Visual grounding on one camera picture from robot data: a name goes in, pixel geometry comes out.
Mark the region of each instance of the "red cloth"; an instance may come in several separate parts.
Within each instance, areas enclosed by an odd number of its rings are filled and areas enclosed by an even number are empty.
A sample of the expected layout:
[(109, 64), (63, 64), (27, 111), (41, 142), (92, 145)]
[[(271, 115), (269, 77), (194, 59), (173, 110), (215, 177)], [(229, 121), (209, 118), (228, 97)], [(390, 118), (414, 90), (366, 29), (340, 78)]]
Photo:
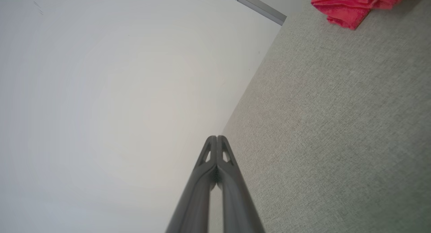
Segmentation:
[(311, 0), (311, 4), (328, 15), (330, 23), (356, 29), (373, 8), (391, 9), (401, 0)]

